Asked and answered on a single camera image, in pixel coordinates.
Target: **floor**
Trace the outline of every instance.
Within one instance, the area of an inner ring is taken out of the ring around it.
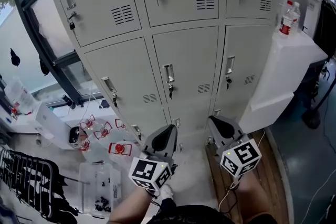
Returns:
[[[335,61],[332,60],[328,68],[331,74],[330,79],[329,81],[320,79],[317,102],[333,81],[336,71]],[[316,130],[308,128],[301,120],[301,115],[305,111],[301,104],[297,104],[291,113],[283,113],[270,126],[288,175],[295,223],[302,222],[313,195],[336,169],[336,151],[334,150],[336,148],[336,88],[330,93],[324,124],[326,109],[327,101],[319,109],[322,120]],[[315,196],[304,224],[319,222],[332,194],[336,194],[336,173]]]
[[[256,143],[259,144],[263,134],[264,132],[260,130],[253,132],[251,135]],[[264,135],[262,139],[263,140],[260,142],[259,149],[263,157],[258,163],[257,168],[253,170],[253,173],[255,173],[256,177],[259,178],[260,184],[266,192],[270,202],[271,215],[279,224],[289,224],[285,189],[281,180],[280,171],[271,146],[268,142],[267,135]],[[221,168],[221,166],[215,161],[213,156],[216,154],[216,146],[213,144],[208,145],[206,147],[206,152],[219,203],[227,194],[227,188],[232,184],[233,179],[230,174]],[[236,198],[234,194],[230,192],[221,205],[221,212],[228,212],[232,208],[228,217],[230,217],[234,223],[242,224],[243,221],[239,212],[239,203],[235,203]]]
[[[178,168],[172,177],[170,184],[174,190],[174,200],[177,205],[207,205],[215,208],[217,201],[211,180],[211,174],[204,150],[204,134],[199,137],[183,137],[184,148],[182,152],[176,152],[173,156]],[[11,142],[11,147],[16,151],[23,152],[31,156],[47,158],[54,161],[60,170],[60,174],[78,179],[79,165],[85,162],[83,155],[79,151],[64,151],[53,144],[49,145],[42,137],[42,147],[36,144],[35,135],[16,135]],[[127,197],[135,188],[128,179],[127,172],[122,170],[122,196]],[[78,183],[66,181],[69,187],[64,187],[67,200],[73,207],[78,207]],[[33,223],[47,223],[38,212],[20,204],[15,194],[4,184],[0,183],[0,196],[5,204],[13,209],[19,216],[33,220]],[[150,205],[143,223],[149,221],[157,213],[158,207]],[[92,218],[90,215],[80,214],[78,223],[106,223],[106,219]]]

